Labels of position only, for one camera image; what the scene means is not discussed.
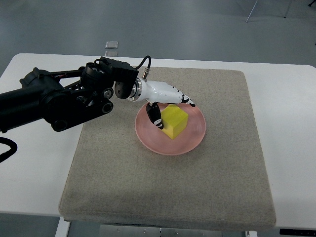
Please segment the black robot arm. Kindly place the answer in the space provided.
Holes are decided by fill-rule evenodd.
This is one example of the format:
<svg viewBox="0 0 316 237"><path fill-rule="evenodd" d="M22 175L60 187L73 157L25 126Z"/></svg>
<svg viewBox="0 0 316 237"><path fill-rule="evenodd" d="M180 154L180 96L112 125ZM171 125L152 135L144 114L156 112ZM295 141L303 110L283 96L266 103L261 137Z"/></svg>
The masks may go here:
<svg viewBox="0 0 316 237"><path fill-rule="evenodd" d="M149 120L164 128L159 104L194 102L177 88L148 81L148 71L138 76L139 67L101 57L77 70L49 72L34 68L20 80L21 89L0 96L2 133L44 119L57 132L108 114L111 97L133 102L145 100Z"/></svg>

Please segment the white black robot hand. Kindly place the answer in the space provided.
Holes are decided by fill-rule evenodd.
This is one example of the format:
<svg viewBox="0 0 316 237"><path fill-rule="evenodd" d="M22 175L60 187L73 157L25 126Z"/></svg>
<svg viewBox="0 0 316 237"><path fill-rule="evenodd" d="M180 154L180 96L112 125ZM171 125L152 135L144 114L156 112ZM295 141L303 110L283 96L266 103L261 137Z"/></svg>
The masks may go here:
<svg viewBox="0 0 316 237"><path fill-rule="evenodd" d="M148 101L146 112L149 120L157 128L163 129L160 108L158 103L164 104L188 104L195 107L195 103L177 88L161 81L144 81L137 78L128 100L138 102Z"/></svg>

